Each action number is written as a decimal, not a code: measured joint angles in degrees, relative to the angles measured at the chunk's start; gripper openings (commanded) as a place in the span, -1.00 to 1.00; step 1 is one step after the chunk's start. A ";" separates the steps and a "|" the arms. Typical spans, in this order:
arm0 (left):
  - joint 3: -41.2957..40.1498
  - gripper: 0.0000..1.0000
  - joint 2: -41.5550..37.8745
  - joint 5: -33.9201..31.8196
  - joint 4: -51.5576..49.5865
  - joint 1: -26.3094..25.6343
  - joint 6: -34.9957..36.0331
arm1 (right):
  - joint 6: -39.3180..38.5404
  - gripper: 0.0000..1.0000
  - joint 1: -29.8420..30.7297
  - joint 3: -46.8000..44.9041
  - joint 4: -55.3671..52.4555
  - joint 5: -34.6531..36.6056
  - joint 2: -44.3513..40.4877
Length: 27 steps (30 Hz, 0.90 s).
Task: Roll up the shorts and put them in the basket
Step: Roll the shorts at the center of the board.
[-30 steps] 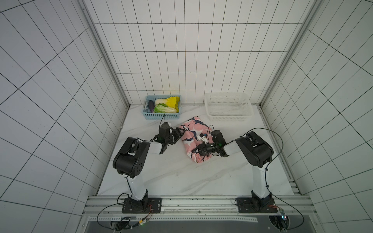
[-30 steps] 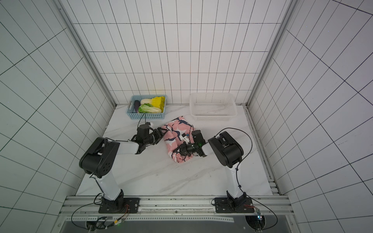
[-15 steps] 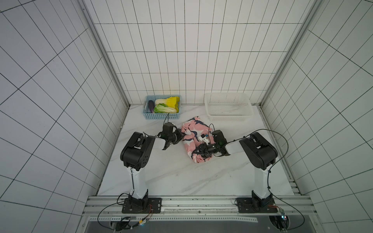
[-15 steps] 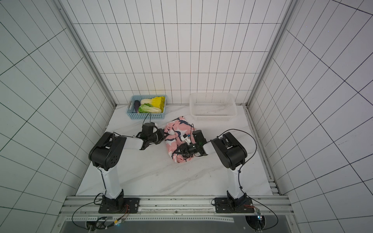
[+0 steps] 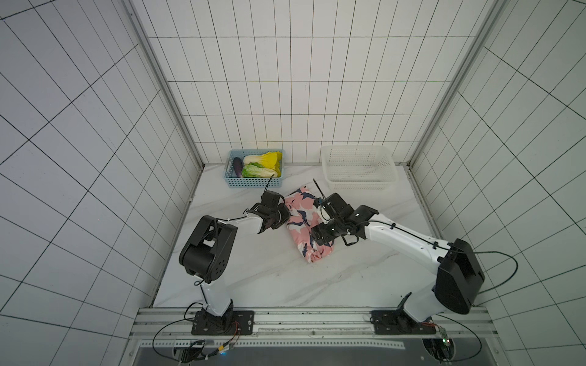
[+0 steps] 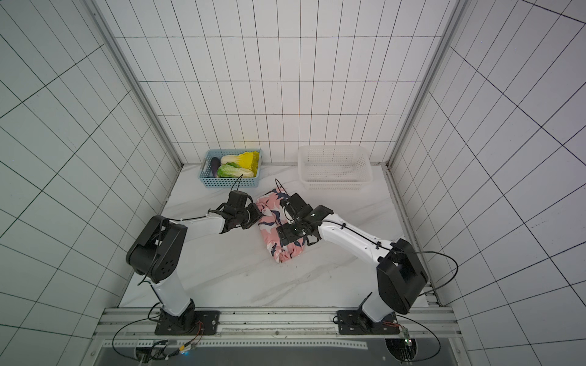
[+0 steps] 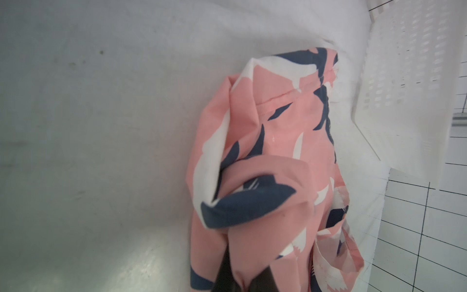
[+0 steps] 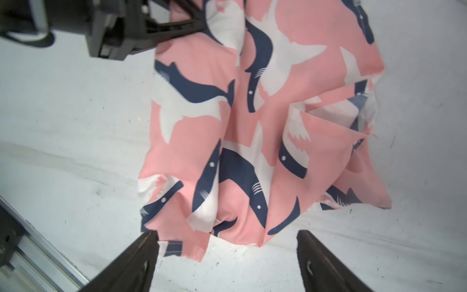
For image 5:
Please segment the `pink shark print shorts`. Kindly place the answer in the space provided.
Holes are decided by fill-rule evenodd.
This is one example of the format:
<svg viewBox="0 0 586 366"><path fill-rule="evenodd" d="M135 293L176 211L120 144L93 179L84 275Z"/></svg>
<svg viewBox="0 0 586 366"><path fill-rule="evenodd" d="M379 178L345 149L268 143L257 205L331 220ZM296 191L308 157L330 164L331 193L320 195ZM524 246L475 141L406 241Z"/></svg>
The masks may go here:
<svg viewBox="0 0 586 366"><path fill-rule="evenodd" d="M323 220L314 206L316 196L306 187L298 188L285 198L290 218L286 227L299 252L308 263L320 261L334 251L334 242L317 243L311 236L311 230Z"/></svg>

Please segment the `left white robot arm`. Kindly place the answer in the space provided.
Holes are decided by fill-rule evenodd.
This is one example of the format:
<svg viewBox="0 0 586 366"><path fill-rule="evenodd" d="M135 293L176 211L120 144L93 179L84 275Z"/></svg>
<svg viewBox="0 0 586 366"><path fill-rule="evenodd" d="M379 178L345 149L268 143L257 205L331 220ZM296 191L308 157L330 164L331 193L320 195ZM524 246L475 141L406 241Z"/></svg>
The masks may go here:
<svg viewBox="0 0 586 366"><path fill-rule="evenodd" d="M204 297L202 309L195 315L193 333L230 332L237 321L233 300L222 275L237 239L276 230L290 218L285 198L276 192L263 192L260 202L241 217L221 219L203 216L179 254L179 263L188 275L197 277L196 286Z"/></svg>

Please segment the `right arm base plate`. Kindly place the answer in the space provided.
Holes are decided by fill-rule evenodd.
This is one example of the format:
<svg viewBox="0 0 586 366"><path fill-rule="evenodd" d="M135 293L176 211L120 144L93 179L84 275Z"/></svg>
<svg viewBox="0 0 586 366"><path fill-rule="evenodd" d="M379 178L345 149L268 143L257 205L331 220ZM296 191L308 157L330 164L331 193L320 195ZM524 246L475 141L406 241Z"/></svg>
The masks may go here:
<svg viewBox="0 0 586 366"><path fill-rule="evenodd" d="M374 327L375 335L436 335L436 328L434 326L416 323L402 310L373 310L370 313L369 321Z"/></svg>

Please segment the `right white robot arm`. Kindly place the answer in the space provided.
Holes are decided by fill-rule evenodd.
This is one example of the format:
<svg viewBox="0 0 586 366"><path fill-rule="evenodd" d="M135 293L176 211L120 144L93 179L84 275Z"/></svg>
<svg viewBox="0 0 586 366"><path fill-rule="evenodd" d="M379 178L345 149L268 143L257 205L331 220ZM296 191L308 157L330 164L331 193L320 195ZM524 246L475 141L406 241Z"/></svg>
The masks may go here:
<svg viewBox="0 0 586 366"><path fill-rule="evenodd" d="M405 295L395 311L398 317L424 323L445 311L466 315L472 309L485 275L474 250L466 241L447 242L424 236L397 224L372 207L361 205L354 209L337 193L317 199L314 206L326 219L311 230L315 242L326 244L347 236L379 242L435 275L429 285Z"/></svg>

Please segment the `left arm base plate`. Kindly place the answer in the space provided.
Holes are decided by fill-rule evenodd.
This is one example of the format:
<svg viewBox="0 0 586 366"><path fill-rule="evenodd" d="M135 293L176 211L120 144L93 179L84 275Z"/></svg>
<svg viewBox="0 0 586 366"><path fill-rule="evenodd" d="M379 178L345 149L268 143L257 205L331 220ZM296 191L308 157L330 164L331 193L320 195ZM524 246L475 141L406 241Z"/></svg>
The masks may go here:
<svg viewBox="0 0 586 366"><path fill-rule="evenodd" d="M196 336L227 336L233 333L249 336L253 333L255 313L250 310L228 310L216 317L206 310L198 311L192 320L191 334Z"/></svg>

